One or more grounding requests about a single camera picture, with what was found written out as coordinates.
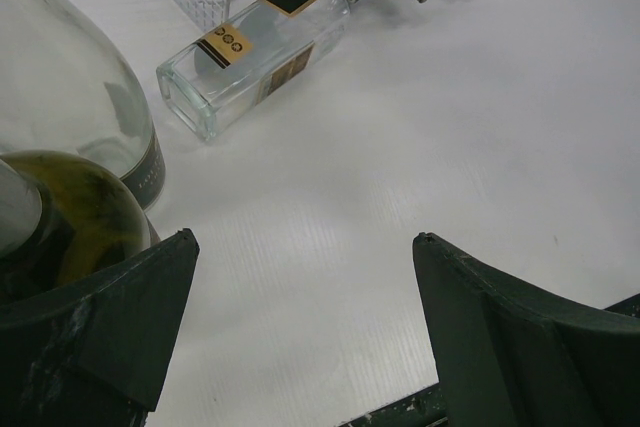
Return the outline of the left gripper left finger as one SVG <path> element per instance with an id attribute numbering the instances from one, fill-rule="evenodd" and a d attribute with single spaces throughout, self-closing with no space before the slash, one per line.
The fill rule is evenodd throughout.
<path id="1" fill-rule="evenodd" d="M 80 281 L 2 306 L 2 425 L 145 425 L 198 254 L 183 229 Z"/>

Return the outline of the small bottle brown label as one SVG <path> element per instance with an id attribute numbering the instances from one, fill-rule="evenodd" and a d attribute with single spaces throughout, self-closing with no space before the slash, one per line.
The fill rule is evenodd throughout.
<path id="1" fill-rule="evenodd" d="M 256 0 L 159 65 L 161 97 L 208 142 L 339 43 L 352 0 Z"/>

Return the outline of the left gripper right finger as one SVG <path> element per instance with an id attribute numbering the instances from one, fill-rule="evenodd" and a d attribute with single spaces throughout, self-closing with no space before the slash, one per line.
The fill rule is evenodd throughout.
<path id="1" fill-rule="evenodd" d="M 450 425 L 638 425 L 638 318 L 553 294 L 433 233 L 412 252 Z"/>

